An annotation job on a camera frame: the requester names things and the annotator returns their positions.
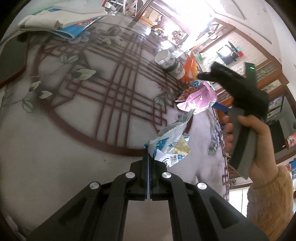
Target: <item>sleeve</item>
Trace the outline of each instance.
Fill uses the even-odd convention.
[[[278,167],[277,177],[258,189],[248,191],[247,218],[258,226],[270,241],[276,240],[293,216],[293,184],[285,166]]]

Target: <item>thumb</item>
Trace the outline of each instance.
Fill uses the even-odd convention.
[[[254,115],[248,115],[248,116],[238,116],[238,121],[246,127],[251,127],[254,129],[259,135],[265,135],[269,133],[269,127],[265,123],[263,123],[261,120],[259,120]]]

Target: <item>patterned wallpaper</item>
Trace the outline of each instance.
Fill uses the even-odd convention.
[[[218,56],[216,51],[228,44],[228,41],[231,42],[234,47],[239,47],[244,54],[244,56],[238,58],[236,62],[232,62],[228,65],[230,69],[241,75],[245,73],[244,62],[253,63],[255,66],[257,66],[267,60],[267,58],[254,45],[252,45],[236,32],[231,32],[224,39],[205,51],[207,57],[203,60],[203,65],[206,71],[210,71],[210,67],[213,64],[212,61],[223,64],[223,61],[220,59],[220,57],[215,59],[215,56]]]

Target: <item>table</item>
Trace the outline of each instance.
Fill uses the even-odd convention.
[[[88,183],[127,172],[143,144],[182,114],[167,91],[178,96],[185,87],[154,56],[165,48],[182,63],[186,56],[142,23],[131,27],[131,21],[110,13],[74,41],[32,33],[26,72],[1,90],[1,97],[11,95],[0,112],[2,208],[21,226],[34,229]],[[9,105],[38,81],[27,102]],[[40,99],[42,91],[52,95]],[[168,97],[165,106],[155,102],[161,95]],[[225,195],[223,154],[207,155],[211,118],[212,109],[194,116],[192,151],[169,171],[187,182],[198,175]],[[170,232],[167,203],[130,202],[125,240],[170,240]]]

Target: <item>finger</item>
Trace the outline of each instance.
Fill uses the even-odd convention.
[[[233,130],[233,124],[232,123],[227,123],[225,125],[225,128],[224,129],[225,129],[226,133],[231,133],[232,130]]]
[[[233,148],[233,145],[231,143],[227,143],[227,145],[225,146],[225,152],[230,152]]]
[[[233,135],[232,134],[226,135],[225,141],[227,143],[233,142]]]
[[[268,125],[266,125],[253,115],[239,115],[238,120],[243,126],[253,128],[259,135],[265,135],[270,132]]]
[[[230,118],[229,118],[228,115],[226,115],[226,116],[223,117],[223,122],[224,122],[225,124],[227,124],[227,123],[230,122]]]

